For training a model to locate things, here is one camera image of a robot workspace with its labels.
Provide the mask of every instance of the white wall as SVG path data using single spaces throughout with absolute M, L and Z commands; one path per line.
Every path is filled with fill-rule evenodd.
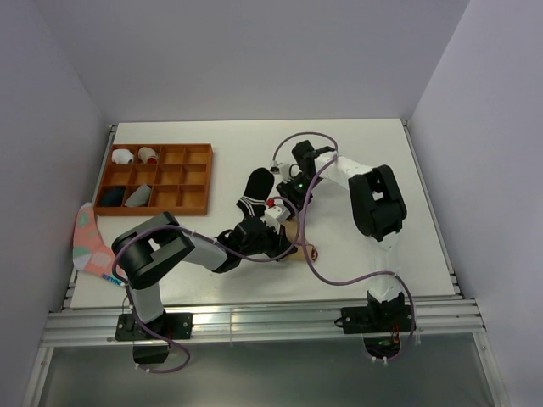
M 409 117 L 467 0 L 36 0 L 106 119 Z
M 516 406 L 543 399 L 543 2 L 472 0 L 411 134 Z
M 0 2 L 0 404 L 19 405 L 70 275 L 106 127 L 36 5 Z

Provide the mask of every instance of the black sock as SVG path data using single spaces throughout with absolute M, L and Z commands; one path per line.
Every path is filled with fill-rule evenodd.
M 264 216 L 266 200 L 273 189 L 275 178 L 266 168 L 257 168 L 247 180 L 244 195 L 236 202 L 244 216 Z

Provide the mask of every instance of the metal frame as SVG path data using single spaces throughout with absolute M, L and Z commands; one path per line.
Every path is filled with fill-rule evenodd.
M 497 370 L 494 357 L 488 345 L 486 329 L 474 299 L 464 299 L 457 285 L 454 271 L 443 237 L 435 218 L 428 190 L 424 184 L 417 156 L 415 155 L 406 123 L 402 123 L 417 172 L 423 185 L 430 213 L 438 233 L 439 242 L 451 271 L 451 280 L 455 285 L 456 295 L 437 298 L 415 298 L 417 306 L 417 333 L 420 335 L 472 333 L 479 351 L 489 387 L 495 405 L 508 406 L 509 401 Z M 108 151 L 113 144 L 116 125 L 109 129 L 109 140 L 99 180 L 104 171 Z M 92 201 L 98 194 L 98 184 Z M 48 367 L 57 347 L 85 346 L 132 346 L 132 343 L 117 343 L 114 340 L 117 318 L 121 307 L 114 309 L 78 310 L 70 307 L 77 279 L 73 270 L 70 278 L 64 308 L 58 313 L 51 313 L 46 322 L 38 349 L 31 378 L 29 380 L 23 406 L 38 406 Z M 185 343 L 235 343 L 278 340 L 311 340 L 346 338 L 342 330 L 334 326 L 333 321 L 340 316 L 340 309 L 346 306 L 364 305 L 361 300 L 338 300 L 320 302 L 295 302 L 284 304 L 234 304 L 222 306 L 172 306 L 167 312 L 193 313 L 193 335 Z M 137 343 L 156 343 L 159 341 L 141 341 Z
M 489 383 L 490 393 L 494 400 L 494 405 L 499 407 L 509 407 L 511 401 L 507 396 L 505 385 L 501 379 L 501 373 L 498 369 L 494 354 L 490 349 L 490 343 L 488 335 L 484 333 L 474 333 L 473 340 L 481 359 L 481 365 L 483 366 L 484 375 L 486 381 Z

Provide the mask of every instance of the sock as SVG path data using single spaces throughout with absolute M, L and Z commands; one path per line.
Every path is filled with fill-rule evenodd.
M 152 148 L 141 147 L 137 152 L 137 156 L 145 164 L 156 164 L 159 155 Z
M 126 148 L 117 148 L 111 154 L 111 161 L 116 164 L 130 164 L 134 160 L 134 154 Z
M 245 187 L 244 195 L 236 202 L 244 216 L 264 216 L 266 200 L 273 189 L 275 178 L 266 168 L 254 170 Z
M 115 187 L 107 191 L 100 199 L 100 206 L 121 206 L 122 199 L 125 197 L 125 189 L 126 187 Z
M 137 206 L 147 206 L 151 197 L 151 187 L 147 184 L 141 185 L 134 193 L 128 197 L 125 206 L 134 208 Z
M 92 273 L 120 285 L 120 280 L 111 274 L 115 255 L 100 237 L 91 203 L 85 203 L 77 213 L 72 257 L 77 270 Z M 117 272 L 120 276 L 126 277 L 120 267 L 117 267 Z

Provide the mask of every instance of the white table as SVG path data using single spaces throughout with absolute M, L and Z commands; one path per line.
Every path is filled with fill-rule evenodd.
M 371 166 L 387 164 L 395 172 L 407 207 L 398 242 L 400 275 L 416 297 L 454 295 L 445 256 L 424 196 L 400 120 L 251 120 L 177 123 L 122 123 L 114 143 L 211 143 L 214 150 L 207 216 L 178 216 L 180 223 L 208 236 L 234 227 L 242 213 L 235 205 L 252 170 L 268 167 L 275 147 L 298 131 L 334 137 L 339 152 Z M 318 148 L 319 137 L 307 137 Z M 294 162 L 290 150 L 303 137 L 286 144 L 279 160 Z M 306 236 L 319 251 L 316 268 L 330 279 L 347 280 L 372 268 L 373 245 L 356 229 L 347 191 L 324 181 L 314 191 Z M 147 217 L 99 217 L 98 228 L 110 245 L 117 236 Z M 235 270 L 214 274 L 181 262 L 160 281 L 165 304 L 247 304 L 365 298 L 367 283 L 331 287 L 319 282 L 305 263 L 255 264 L 243 261 Z M 124 289 L 78 274 L 72 308 L 118 307 Z

